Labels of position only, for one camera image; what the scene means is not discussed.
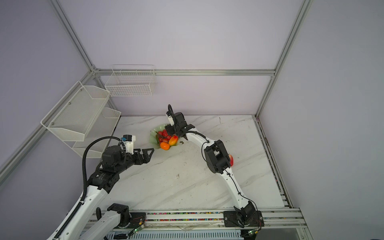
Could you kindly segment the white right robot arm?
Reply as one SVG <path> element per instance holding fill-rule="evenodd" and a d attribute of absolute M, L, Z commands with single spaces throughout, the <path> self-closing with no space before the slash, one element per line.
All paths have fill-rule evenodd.
<path fill-rule="evenodd" d="M 240 228 L 245 228 L 252 223 L 261 228 L 262 214 L 254 201 L 247 198 L 238 186 L 232 171 L 233 156 L 228 154 L 221 140 L 212 140 L 200 133 L 194 125 L 188 124 L 183 113 L 175 113 L 172 106 L 168 106 L 166 116 L 169 124 L 156 133 L 158 146 L 162 150 L 169 150 L 175 146 L 180 138 L 194 143 L 201 148 L 201 154 L 207 167 L 213 174 L 218 174 L 225 181 L 232 199 L 235 201 L 235 219 L 232 223 Z"/>

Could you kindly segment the orange yellow fake mango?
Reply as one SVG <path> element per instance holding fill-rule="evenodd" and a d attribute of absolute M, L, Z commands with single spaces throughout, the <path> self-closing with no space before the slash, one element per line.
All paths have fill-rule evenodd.
<path fill-rule="evenodd" d="M 178 142 L 178 137 L 177 136 L 172 136 L 170 139 L 169 139 L 169 142 L 168 142 L 168 144 L 170 145 L 170 146 L 175 146 L 176 144 L 177 144 L 177 142 Z"/>

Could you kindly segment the red green fake apple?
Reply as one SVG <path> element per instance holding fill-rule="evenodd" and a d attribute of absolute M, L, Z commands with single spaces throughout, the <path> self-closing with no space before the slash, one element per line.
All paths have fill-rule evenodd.
<path fill-rule="evenodd" d="M 229 158 L 230 158 L 230 166 L 232 167 L 234 165 L 234 158 L 231 154 L 229 154 Z"/>

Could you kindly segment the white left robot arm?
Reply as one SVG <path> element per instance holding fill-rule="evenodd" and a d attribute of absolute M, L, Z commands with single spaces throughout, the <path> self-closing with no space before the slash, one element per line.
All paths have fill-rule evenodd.
<path fill-rule="evenodd" d="M 150 162 L 154 149 L 133 149 L 120 141 L 106 148 L 98 169 L 87 176 L 86 160 L 95 142 L 87 146 L 82 157 L 83 192 L 50 240 L 102 240 L 114 228 L 136 232 L 143 226 L 145 214 L 132 216 L 129 206 L 113 203 L 102 214 L 100 203 L 120 179 L 120 174 L 134 165 Z"/>

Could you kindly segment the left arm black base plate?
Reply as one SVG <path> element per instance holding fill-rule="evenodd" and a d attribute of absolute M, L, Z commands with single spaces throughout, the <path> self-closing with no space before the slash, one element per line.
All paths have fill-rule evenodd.
<path fill-rule="evenodd" d="M 120 223 L 117 225 L 118 229 L 136 229 L 139 225 L 143 225 L 146 220 L 146 213 L 144 212 L 129 212 L 121 215 Z"/>

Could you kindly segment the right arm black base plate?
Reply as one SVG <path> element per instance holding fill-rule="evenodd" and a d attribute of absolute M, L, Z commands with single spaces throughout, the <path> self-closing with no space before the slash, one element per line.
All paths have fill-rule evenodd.
<path fill-rule="evenodd" d="M 252 216 L 243 217 L 236 211 L 224 211 L 224 225 L 225 227 L 264 227 L 264 217 L 261 211 L 257 211 Z"/>

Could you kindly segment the red fake grape bunch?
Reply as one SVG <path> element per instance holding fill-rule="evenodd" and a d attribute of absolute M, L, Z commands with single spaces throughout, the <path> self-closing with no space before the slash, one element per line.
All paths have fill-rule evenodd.
<path fill-rule="evenodd" d="M 157 140 L 159 144 L 163 142 L 168 143 L 171 138 L 172 138 L 172 135 L 169 135 L 166 130 L 157 132 Z"/>

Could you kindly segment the orange fake orange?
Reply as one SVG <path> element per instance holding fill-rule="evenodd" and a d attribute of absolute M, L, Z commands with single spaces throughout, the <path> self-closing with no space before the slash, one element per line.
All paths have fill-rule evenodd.
<path fill-rule="evenodd" d="M 169 143 L 167 143 L 167 142 L 161 142 L 161 143 L 160 143 L 160 148 L 163 149 L 163 150 L 165 150 L 165 151 L 169 150 L 170 147 L 171 147 L 171 146 L 170 146 Z"/>

